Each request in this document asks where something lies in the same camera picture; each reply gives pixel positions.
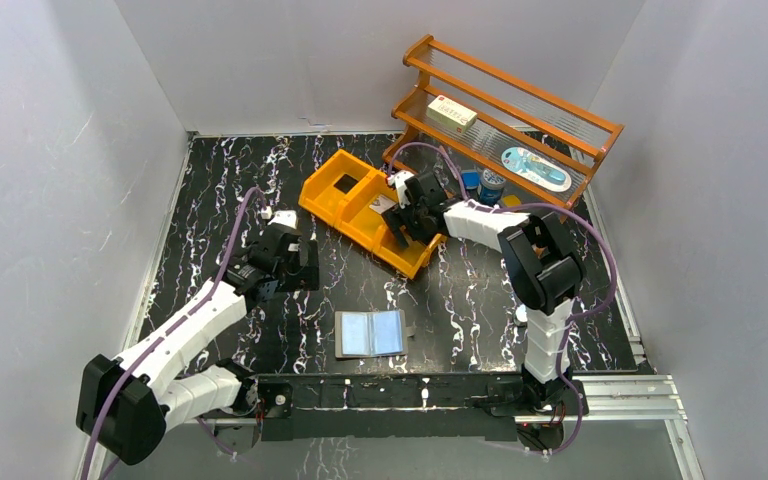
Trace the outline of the yellow plastic triple bin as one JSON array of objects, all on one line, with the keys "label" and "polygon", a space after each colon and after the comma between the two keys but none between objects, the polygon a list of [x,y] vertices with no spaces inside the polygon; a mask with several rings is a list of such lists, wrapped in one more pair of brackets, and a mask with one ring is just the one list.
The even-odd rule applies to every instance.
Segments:
[{"label": "yellow plastic triple bin", "polygon": [[[343,174],[358,180],[348,195],[333,187]],[[383,214],[369,208],[378,195],[397,202],[396,192],[387,185],[384,172],[340,149],[304,181],[298,203],[379,260],[413,279],[448,238],[438,234],[429,245],[411,241],[409,247],[399,247]]]}]

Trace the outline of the black credit card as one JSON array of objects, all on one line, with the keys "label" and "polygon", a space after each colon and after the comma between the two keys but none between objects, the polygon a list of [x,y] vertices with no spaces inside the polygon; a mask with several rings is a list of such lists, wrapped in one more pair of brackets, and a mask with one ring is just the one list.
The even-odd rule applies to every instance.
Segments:
[{"label": "black credit card", "polygon": [[333,185],[333,187],[344,195],[348,195],[357,185],[358,180],[354,177],[343,174]]}]

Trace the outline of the grey card holder wallet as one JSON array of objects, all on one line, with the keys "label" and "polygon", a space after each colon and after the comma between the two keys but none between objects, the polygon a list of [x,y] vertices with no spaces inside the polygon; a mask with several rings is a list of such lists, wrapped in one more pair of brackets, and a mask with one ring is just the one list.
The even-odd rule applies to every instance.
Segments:
[{"label": "grey card holder wallet", "polygon": [[408,326],[403,310],[337,311],[335,356],[337,359],[405,355],[415,329]]}]

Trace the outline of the orange wooden shelf rack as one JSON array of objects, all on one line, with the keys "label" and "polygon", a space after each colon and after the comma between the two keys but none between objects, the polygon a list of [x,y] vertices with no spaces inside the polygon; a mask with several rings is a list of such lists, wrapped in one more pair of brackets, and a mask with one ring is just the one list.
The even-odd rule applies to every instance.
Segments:
[{"label": "orange wooden shelf rack", "polygon": [[[402,135],[385,150],[383,161],[404,168],[400,148],[419,138],[433,139],[489,168],[531,196],[565,208],[576,205],[624,130],[542,88],[426,35],[404,54],[405,66],[418,72],[412,90],[392,109],[405,124]],[[456,133],[426,116],[426,107],[445,95],[475,111],[473,126]],[[555,193],[508,171],[501,154],[523,147],[564,170],[572,186]]]}]

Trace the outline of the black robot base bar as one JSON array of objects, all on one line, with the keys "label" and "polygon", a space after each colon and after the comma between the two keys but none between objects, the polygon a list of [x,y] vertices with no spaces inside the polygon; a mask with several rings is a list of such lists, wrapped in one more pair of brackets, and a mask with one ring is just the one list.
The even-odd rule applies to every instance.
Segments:
[{"label": "black robot base bar", "polygon": [[554,387],[525,374],[272,374],[257,379],[268,441],[482,437],[514,441],[518,416],[551,415]]}]

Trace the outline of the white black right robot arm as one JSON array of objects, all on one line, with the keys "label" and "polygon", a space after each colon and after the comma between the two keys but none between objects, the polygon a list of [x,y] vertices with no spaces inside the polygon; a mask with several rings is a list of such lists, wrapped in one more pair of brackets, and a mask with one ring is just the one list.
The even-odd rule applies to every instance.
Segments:
[{"label": "white black right robot arm", "polygon": [[569,366],[564,339],[585,269],[560,223],[449,195],[432,173],[402,171],[386,178],[397,196],[382,213],[400,249],[428,245],[438,235],[481,244],[502,254],[508,279],[528,325],[525,405],[550,413],[563,399],[559,382]]}]

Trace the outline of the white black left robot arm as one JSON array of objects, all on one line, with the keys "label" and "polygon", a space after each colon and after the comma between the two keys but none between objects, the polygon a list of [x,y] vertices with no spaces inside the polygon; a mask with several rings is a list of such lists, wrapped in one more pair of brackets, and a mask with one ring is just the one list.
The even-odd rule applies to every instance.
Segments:
[{"label": "white black left robot arm", "polygon": [[232,250],[198,293],[143,341],[84,367],[76,426],[127,465],[145,460],[177,426],[214,410],[261,407],[256,375],[230,358],[181,374],[220,333],[277,293],[315,291],[318,241],[273,220]]}]

